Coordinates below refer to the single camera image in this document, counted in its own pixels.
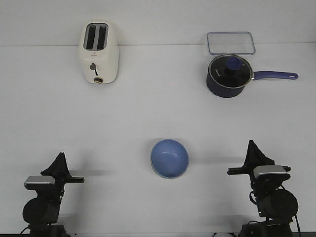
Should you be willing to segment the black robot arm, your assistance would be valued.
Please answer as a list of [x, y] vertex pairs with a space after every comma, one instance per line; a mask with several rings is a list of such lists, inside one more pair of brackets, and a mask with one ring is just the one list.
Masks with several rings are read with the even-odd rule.
[[22, 211], [31, 237], [69, 236], [64, 225], [57, 224], [64, 186], [83, 182], [83, 177], [56, 179], [52, 176], [30, 176], [26, 179], [24, 187], [37, 193], [37, 197], [28, 201]]
[[[184, 146], [171, 139], [161, 140], [154, 145], [150, 156], [151, 166], [163, 178], [181, 176], [189, 165]], [[259, 216], [265, 221], [250, 221], [242, 226], [241, 237], [291, 237], [290, 222], [297, 219], [298, 201], [282, 185], [290, 179], [291, 168], [276, 165], [265, 156], [253, 140], [248, 142], [243, 166], [231, 167], [228, 175], [248, 175], [252, 191], [250, 201], [256, 205]]]

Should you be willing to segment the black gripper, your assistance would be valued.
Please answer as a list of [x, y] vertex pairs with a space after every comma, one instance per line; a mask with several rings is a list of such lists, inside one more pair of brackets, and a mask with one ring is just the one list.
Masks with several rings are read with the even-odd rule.
[[228, 168], [228, 175], [250, 176], [251, 188], [255, 195], [265, 195], [279, 188], [286, 180], [286, 174], [263, 174], [256, 178], [253, 170], [257, 166], [275, 165], [275, 161], [266, 157], [253, 140], [249, 140], [246, 158], [243, 167]]
[[54, 162], [47, 169], [41, 172], [41, 175], [52, 176], [55, 178], [50, 198], [54, 204], [61, 204], [61, 200], [65, 192], [65, 184], [84, 183], [84, 177], [72, 177], [70, 175], [64, 152], [60, 152]]

